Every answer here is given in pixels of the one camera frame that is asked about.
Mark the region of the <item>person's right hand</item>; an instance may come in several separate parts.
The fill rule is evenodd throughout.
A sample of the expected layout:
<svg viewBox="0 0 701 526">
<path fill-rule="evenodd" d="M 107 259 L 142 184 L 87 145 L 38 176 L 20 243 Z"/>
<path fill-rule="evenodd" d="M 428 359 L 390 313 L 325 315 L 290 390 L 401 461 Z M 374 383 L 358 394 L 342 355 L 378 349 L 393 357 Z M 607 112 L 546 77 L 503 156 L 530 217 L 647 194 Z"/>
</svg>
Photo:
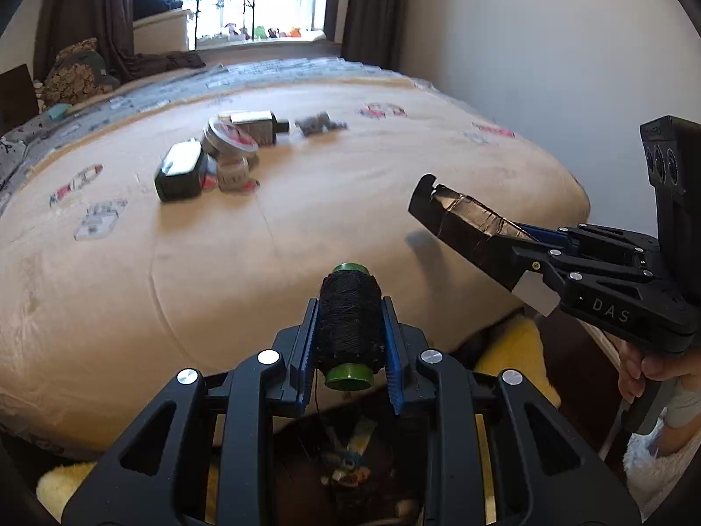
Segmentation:
<svg viewBox="0 0 701 526">
<path fill-rule="evenodd" d="M 619 392 L 627 402 L 640 398 L 648 381 L 680 379 L 683 387 L 696 392 L 700 389 L 700 349 L 689 349 L 679 357 L 644 354 L 631 343 L 621 342 L 619 354 Z"/>
</svg>

